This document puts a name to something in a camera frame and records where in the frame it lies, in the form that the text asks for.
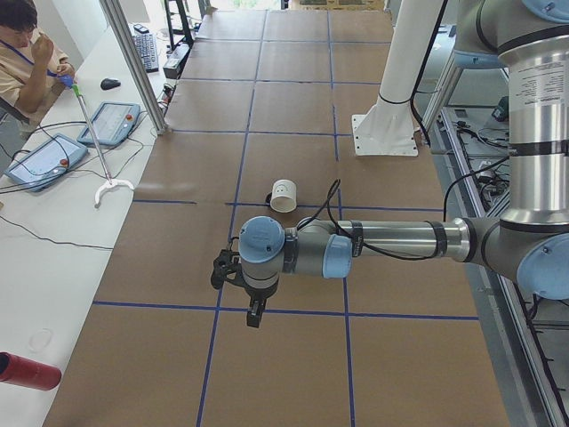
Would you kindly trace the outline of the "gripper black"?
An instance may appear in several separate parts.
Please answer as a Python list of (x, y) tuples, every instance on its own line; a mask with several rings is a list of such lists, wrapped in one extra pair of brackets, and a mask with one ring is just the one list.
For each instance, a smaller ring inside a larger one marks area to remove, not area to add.
[(245, 291), (250, 297), (249, 309), (246, 314), (246, 325), (249, 327), (259, 328), (264, 312), (264, 304), (272, 295), (272, 288), (268, 287), (258, 289), (247, 287)]

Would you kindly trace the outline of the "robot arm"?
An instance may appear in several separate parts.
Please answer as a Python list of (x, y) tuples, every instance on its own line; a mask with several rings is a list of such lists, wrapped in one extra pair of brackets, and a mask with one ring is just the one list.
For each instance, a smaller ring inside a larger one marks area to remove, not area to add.
[(499, 218), (357, 222), (267, 216), (241, 231), (236, 277), (260, 324), (281, 274), (345, 278), (354, 258), (450, 257), (485, 266), (551, 300), (568, 295), (568, 4), (464, 1), (456, 49), (495, 54), (509, 71), (509, 207)]

